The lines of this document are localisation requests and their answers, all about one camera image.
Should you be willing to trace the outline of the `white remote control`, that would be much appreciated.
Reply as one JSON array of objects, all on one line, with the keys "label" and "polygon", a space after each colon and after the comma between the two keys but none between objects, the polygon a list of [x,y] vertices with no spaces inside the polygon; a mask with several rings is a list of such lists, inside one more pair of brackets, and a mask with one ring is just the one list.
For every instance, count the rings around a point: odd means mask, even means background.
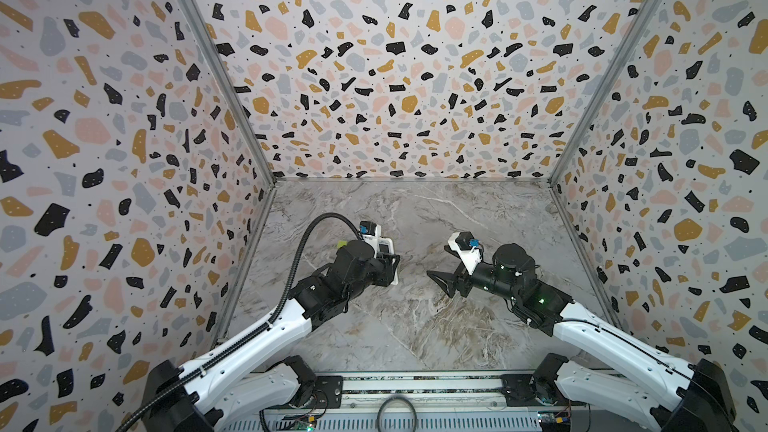
[{"label": "white remote control", "polygon": [[383,286],[397,285],[399,282],[397,268],[400,262],[400,256],[394,252],[392,254],[381,254],[377,256],[383,265],[381,273],[381,284]]}]

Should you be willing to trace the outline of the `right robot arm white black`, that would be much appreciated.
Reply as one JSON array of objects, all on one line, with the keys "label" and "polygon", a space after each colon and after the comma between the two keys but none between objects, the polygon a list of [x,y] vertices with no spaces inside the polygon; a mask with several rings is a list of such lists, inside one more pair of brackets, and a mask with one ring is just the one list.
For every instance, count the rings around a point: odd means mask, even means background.
[{"label": "right robot arm white black", "polygon": [[527,326],[611,369],[589,369],[550,353],[530,381],[539,402],[556,404],[564,398],[593,405],[649,431],[733,430],[735,406],[717,364],[674,357],[609,324],[542,281],[535,260],[515,243],[500,246],[489,262],[479,241],[464,233],[453,235],[445,249],[459,259],[459,266],[452,273],[427,275],[448,297],[466,297],[474,289],[500,297]]}]

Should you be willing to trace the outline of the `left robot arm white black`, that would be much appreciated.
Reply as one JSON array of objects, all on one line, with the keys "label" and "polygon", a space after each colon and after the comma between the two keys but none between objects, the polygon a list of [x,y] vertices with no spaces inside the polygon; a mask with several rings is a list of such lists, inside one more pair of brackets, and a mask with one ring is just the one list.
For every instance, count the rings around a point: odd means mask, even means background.
[{"label": "left robot arm white black", "polygon": [[[337,219],[353,239],[338,246],[332,262],[297,279],[311,232]],[[176,366],[164,361],[147,377],[142,404],[119,430],[142,423],[147,431],[222,431],[271,407],[310,403],[317,375],[290,350],[335,317],[370,286],[398,281],[400,257],[378,224],[354,225],[345,216],[323,213],[302,235],[277,306],[226,342]]]}]

